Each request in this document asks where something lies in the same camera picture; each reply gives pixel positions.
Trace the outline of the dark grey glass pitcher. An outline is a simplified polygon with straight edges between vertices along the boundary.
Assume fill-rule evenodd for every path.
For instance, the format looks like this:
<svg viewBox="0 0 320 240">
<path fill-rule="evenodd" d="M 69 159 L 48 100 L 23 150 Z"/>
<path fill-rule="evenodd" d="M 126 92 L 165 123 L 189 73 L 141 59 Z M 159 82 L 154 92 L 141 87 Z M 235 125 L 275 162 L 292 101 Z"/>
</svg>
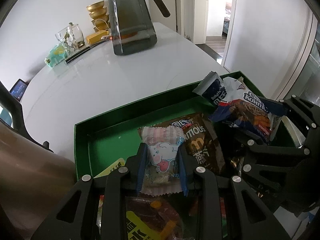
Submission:
<svg viewBox="0 0 320 240">
<path fill-rule="evenodd" d="M 170 12 L 162 0 L 153 0 L 164 17 Z M 108 0 L 114 53 L 131 55 L 152 48 L 157 36 L 145 0 Z"/>
</svg>

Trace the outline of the dried fruit vegetable bag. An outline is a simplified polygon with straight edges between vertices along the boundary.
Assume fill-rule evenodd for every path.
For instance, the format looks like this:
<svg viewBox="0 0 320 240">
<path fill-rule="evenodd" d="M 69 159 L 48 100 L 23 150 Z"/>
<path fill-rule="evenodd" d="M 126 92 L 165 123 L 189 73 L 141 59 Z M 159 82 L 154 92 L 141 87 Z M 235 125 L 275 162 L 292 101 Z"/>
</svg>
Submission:
<svg viewBox="0 0 320 240">
<path fill-rule="evenodd" d="M 126 226 L 128 239 L 194 239 L 162 197 L 126 198 Z"/>
</svg>

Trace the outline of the teal tissue packet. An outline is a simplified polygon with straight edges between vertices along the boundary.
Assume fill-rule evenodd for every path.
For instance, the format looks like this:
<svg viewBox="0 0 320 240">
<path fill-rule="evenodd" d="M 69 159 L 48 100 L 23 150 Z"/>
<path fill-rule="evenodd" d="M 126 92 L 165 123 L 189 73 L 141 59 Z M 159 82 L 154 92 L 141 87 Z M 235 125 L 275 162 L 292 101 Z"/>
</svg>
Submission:
<svg viewBox="0 0 320 240">
<path fill-rule="evenodd" d="M 44 62 L 48 67 L 55 67 L 60 62 L 67 59 L 68 53 L 65 50 L 64 46 L 62 45 L 56 45 L 48 54 L 48 56 L 45 58 Z"/>
</svg>

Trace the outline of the silver white snack bag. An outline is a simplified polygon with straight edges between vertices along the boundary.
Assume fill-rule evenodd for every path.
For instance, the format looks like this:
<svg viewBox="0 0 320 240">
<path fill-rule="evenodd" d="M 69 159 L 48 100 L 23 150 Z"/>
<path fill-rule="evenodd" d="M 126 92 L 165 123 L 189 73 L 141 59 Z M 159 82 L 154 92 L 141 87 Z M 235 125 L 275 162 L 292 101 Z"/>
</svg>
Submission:
<svg viewBox="0 0 320 240">
<path fill-rule="evenodd" d="M 193 90 L 193 93 L 202 96 L 214 108 L 218 107 L 227 94 L 223 80 L 217 72 L 210 72 Z"/>
</svg>

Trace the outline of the teal sofa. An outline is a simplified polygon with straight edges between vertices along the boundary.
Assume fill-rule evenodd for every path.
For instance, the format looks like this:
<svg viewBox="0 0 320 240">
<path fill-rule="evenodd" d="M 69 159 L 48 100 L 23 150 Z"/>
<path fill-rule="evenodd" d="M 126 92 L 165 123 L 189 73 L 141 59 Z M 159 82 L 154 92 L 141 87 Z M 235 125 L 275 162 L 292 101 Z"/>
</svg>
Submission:
<svg viewBox="0 0 320 240">
<path fill-rule="evenodd" d="M 11 114 L 9 113 L 9 111 L 4 108 L 4 107 L 0 107 L 1 109 L 1 114 L 0 114 L 0 118 L 8 125 L 8 126 L 12 126 L 12 117 Z"/>
</svg>

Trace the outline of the green tray box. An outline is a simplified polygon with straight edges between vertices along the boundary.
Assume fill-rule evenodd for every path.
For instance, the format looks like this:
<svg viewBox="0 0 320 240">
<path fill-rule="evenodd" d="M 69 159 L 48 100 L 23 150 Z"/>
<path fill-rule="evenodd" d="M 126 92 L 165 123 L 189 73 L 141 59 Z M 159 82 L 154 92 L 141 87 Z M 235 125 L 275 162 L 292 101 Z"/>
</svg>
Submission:
<svg viewBox="0 0 320 240">
<path fill-rule="evenodd" d="M 202 98 L 192 94 L 195 84 L 153 95 L 119 107 L 75 126 L 75 165 L 76 175 L 81 178 L 90 175 L 99 178 L 123 167 L 127 159 L 137 154 L 140 146 L 138 132 L 144 125 L 165 121 L 178 114 L 198 111 L 212 113 L 214 108 Z M 294 147 L 288 141 L 288 132 L 281 129 L 276 133 L 274 144 L 266 143 L 252 132 L 243 128 L 231 128 L 224 123 L 213 126 L 218 132 L 224 155 L 244 158 L 246 140 L 254 139 L 264 144 Z M 216 176 L 231 178 L 234 170 Z M 177 208 L 179 194 L 169 198 Z"/>
</svg>

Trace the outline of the blue chocolate cookie bag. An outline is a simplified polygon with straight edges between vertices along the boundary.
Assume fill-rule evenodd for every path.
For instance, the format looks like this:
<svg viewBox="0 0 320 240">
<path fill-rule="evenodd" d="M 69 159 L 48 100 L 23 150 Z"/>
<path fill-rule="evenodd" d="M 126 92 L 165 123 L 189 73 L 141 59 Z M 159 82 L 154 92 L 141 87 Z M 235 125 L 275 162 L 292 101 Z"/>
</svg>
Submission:
<svg viewBox="0 0 320 240">
<path fill-rule="evenodd" d="M 281 117 L 271 113 L 262 100 L 239 80 L 225 77 L 223 85 L 226 96 L 218 104 L 210 120 L 243 128 L 265 142 L 272 141 Z"/>
</svg>

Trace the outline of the gold bowls stack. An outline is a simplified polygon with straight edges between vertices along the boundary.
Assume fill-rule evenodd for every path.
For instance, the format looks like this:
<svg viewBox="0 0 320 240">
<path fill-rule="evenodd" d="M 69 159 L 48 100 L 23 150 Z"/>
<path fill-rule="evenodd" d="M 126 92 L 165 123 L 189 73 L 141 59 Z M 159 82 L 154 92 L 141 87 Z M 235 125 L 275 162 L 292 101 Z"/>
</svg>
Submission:
<svg viewBox="0 0 320 240">
<path fill-rule="evenodd" d="M 88 5 L 86 7 L 93 24 L 93 30 L 97 33 L 101 30 L 109 29 L 109 14 L 107 13 L 107 7 L 105 7 L 105 1 L 100 1 Z"/>
</svg>

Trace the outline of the brown gold oat snack bag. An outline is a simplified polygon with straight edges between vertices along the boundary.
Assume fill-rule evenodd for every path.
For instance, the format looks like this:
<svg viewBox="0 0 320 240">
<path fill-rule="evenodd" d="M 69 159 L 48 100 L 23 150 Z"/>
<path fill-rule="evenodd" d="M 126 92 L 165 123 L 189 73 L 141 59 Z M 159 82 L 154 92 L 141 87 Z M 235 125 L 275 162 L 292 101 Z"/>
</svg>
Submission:
<svg viewBox="0 0 320 240">
<path fill-rule="evenodd" d="M 193 156 L 197 163 L 215 174 L 220 174 L 225 159 L 214 128 L 203 114 L 193 113 L 179 118 L 164 121 L 156 127 L 174 126 L 181 128 L 185 135 L 186 152 Z"/>
</svg>

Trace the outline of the small white candy packet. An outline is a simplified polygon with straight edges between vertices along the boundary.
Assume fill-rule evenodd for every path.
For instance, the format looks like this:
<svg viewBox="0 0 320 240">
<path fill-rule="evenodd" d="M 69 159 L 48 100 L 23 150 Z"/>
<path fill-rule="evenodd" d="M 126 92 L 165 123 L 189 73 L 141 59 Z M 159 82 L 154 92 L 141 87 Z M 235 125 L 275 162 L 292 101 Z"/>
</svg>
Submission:
<svg viewBox="0 0 320 240">
<path fill-rule="evenodd" d="M 146 168 L 140 193 L 157 197 L 182 192 L 178 171 L 178 149 L 185 141 L 175 126 L 141 128 L 140 137 L 148 147 Z"/>
</svg>

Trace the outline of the red smart display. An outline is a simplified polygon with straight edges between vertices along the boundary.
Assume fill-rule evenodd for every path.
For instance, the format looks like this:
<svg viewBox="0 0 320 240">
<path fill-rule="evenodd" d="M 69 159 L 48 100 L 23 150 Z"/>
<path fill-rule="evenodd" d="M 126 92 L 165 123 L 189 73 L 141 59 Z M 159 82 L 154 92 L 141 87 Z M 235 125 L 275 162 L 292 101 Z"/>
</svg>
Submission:
<svg viewBox="0 0 320 240">
<path fill-rule="evenodd" d="M 17 100 L 21 101 L 28 84 L 21 79 L 18 79 L 17 82 L 10 89 L 10 94 Z"/>
</svg>

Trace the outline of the clear glass cup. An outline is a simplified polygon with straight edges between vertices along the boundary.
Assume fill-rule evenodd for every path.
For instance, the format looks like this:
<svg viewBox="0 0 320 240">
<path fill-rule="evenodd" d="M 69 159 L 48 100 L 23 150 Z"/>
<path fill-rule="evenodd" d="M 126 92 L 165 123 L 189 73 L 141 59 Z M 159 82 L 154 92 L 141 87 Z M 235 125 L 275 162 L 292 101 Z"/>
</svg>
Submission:
<svg viewBox="0 0 320 240">
<path fill-rule="evenodd" d="M 55 34 L 59 44 L 66 54 L 71 56 L 85 46 L 84 35 L 78 24 L 69 22 L 69 25 Z"/>
</svg>

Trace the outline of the black tray slab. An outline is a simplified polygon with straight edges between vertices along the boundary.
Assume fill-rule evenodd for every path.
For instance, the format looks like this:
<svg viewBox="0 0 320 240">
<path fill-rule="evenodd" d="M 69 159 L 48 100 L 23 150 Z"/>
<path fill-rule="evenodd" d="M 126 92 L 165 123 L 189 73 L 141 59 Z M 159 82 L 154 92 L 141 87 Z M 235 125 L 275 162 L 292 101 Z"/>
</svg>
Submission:
<svg viewBox="0 0 320 240">
<path fill-rule="evenodd" d="M 99 42 L 97 42 L 97 43 L 95 43 L 93 45 L 87 46 L 86 48 L 80 50 L 79 52 L 76 52 L 74 55 L 72 55 L 69 58 L 67 58 L 65 60 L 65 64 L 71 63 L 72 61 L 74 61 L 75 59 L 77 59 L 78 57 L 83 55 L 84 53 L 86 53 L 86 52 L 90 51 L 91 49 L 93 49 L 93 48 L 95 48 L 95 47 L 97 47 L 97 46 L 99 46 L 101 44 L 104 44 L 106 42 L 108 42 L 108 40 L 101 40 L 101 41 L 99 41 Z"/>
</svg>

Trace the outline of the yellow box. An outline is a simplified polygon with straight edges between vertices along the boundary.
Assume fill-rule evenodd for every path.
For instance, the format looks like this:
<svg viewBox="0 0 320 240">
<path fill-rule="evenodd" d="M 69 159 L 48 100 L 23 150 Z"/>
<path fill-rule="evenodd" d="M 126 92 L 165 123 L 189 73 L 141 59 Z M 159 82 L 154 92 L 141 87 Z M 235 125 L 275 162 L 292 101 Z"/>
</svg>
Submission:
<svg viewBox="0 0 320 240">
<path fill-rule="evenodd" d="M 110 40 L 110 35 L 109 35 L 108 30 L 100 30 L 96 33 L 88 35 L 86 37 L 86 40 L 89 45 L 93 45 L 93 44 L 96 44 L 100 41 Z"/>
</svg>

